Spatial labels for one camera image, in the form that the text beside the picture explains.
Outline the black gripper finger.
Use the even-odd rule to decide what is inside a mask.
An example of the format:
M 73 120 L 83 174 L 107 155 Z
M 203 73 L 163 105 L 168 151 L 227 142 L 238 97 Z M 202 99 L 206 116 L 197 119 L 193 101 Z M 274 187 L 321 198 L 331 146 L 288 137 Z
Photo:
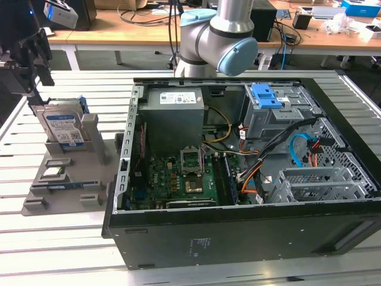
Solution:
M 26 97 L 29 105 L 42 105 L 35 79 L 28 68 L 20 67 L 15 61 L 1 61 L 1 90 Z
M 46 32 L 43 28 L 40 28 L 37 34 L 34 36 L 34 48 L 33 52 L 36 55 L 36 59 L 33 61 L 33 65 L 39 76 L 43 86 L 54 86 L 55 82 L 51 76 L 50 61 L 52 60 L 52 52 L 49 46 Z

